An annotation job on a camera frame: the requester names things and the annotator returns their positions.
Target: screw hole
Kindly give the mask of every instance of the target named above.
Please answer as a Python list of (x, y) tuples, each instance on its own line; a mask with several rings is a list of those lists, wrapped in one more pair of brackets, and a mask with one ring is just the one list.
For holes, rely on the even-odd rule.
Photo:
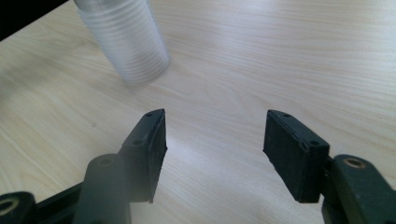
[(18, 198), (7, 198), (0, 201), (0, 216), (6, 215), (14, 210), (19, 203), (20, 200)]
[(366, 167), (366, 164), (354, 158), (346, 158), (344, 159), (344, 163), (350, 167), (357, 169), (364, 169)]
[(318, 146), (319, 145), (319, 142), (317, 142), (317, 141), (310, 141), (309, 142), (312, 146)]

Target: wooden table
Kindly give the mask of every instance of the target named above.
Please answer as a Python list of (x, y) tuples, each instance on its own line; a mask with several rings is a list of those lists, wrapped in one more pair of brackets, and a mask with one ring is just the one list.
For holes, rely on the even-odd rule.
[(122, 82), (73, 2), (0, 42), (0, 194), (39, 202), (77, 184), (157, 108), (169, 150), (134, 223), (321, 223), (320, 204), (295, 202), (262, 153), (268, 109), (396, 188), (394, 1), (151, 4), (172, 62), (140, 88)]

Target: black mechanical part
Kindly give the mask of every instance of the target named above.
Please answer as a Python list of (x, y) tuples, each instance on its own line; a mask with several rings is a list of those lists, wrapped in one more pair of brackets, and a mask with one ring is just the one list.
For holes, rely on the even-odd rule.
[(296, 201), (324, 196), (326, 224), (396, 224), (396, 191), (375, 167), (354, 156), (330, 158), (329, 145), (291, 115), (268, 111), (263, 151)]
[(293, 116), (268, 111), (263, 152), (297, 202), (318, 202), (321, 167), (328, 158), (329, 147)]
[(165, 111), (151, 111), (118, 154), (90, 162), (82, 183), (41, 203), (29, 192), (2, 195), (0, 223), (129, 224), (129, 203), (153, 202), (166, 150)]
[(131, 202), (154, 199), (166, 146), (165, 111), (147, 113), (122, 144), (119, 156), (124, 160)]
[(396, 192), (370, 162), (338, 155), (332, 181), (349, 223), (396, 223)]

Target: clear plastic cup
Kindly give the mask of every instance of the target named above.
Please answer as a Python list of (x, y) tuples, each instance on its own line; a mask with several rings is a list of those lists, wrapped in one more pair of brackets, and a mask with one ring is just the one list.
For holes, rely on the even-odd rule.
[(78, 14), (117, 73), (130, 85), (147, 83), (169, 56), (146, 0), (74, 0)]

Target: wood grain surface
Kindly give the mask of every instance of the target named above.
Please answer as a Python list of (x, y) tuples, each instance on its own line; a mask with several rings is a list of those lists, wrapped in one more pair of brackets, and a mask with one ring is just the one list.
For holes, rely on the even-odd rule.
[(331, 156), (371, 161), (396, 189), (394, 1), (151, 0), (169, 68), (117, 75), (72, 1), (0, 42), (0, 194), (37, 201), (83, 180), (150, 110), (168, 153), (134, 223), (322, 223), (262, 153), (268, 109), (292, 114)]

